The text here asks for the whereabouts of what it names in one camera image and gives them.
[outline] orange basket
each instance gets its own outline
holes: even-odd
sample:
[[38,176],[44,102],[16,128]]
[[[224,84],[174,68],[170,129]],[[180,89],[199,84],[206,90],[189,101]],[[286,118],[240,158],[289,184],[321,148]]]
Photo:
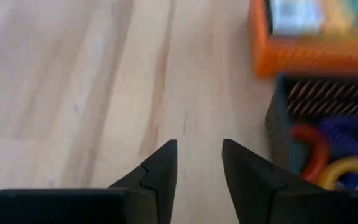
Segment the orange basket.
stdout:
[[358,73],[358,39],[306,39],[272,35],[269,0],[250,0],[249,29],[255,74],[279,72]]

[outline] plastic storage bin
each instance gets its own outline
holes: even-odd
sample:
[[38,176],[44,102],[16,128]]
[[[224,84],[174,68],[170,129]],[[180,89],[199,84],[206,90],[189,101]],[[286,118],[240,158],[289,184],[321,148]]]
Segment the plastic storage bin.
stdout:
[[269,0],[250,0],[249,29],[255,74],[358,73],[358,39],[306,39],[272,35]]
[[358,78],[304,73],[279,77],[265,119],[273,161],[300,174],[309,152],[291,137],[290,128],[295,123],[313,125],[329,116],[358,117]]

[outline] wood grain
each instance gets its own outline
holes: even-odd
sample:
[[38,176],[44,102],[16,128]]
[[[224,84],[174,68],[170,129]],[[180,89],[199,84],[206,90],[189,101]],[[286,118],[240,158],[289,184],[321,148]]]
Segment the wood grain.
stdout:
[[106,187],[178,140],[172,223],[237,223],[231,138],[269,157],[244,0],[0,0],[0,189]]

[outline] red ring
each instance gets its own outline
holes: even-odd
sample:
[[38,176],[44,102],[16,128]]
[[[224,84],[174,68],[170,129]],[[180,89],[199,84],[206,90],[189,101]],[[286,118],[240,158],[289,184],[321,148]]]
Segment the red ring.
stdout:
[[320,174],[328,165],[329,146],[327,142],[319,131],[307,124],[294,125],[291,135],[296,140],[311,144],[310,161],[301,176],[303,179],[317,184]]

